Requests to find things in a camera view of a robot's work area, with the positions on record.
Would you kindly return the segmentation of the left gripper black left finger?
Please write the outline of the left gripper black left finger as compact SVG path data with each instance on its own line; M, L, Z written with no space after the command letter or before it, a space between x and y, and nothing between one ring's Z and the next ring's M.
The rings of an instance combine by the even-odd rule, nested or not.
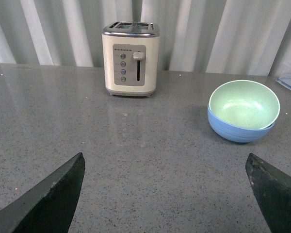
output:
M0 210L0 233L66 233L81 193L80 152L20 198Z

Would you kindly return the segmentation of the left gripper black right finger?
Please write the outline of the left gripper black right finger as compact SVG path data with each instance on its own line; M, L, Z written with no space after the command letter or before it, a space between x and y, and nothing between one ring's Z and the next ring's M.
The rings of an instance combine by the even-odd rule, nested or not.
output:
M291 233L291 176L253 153L245 170L270 231Z

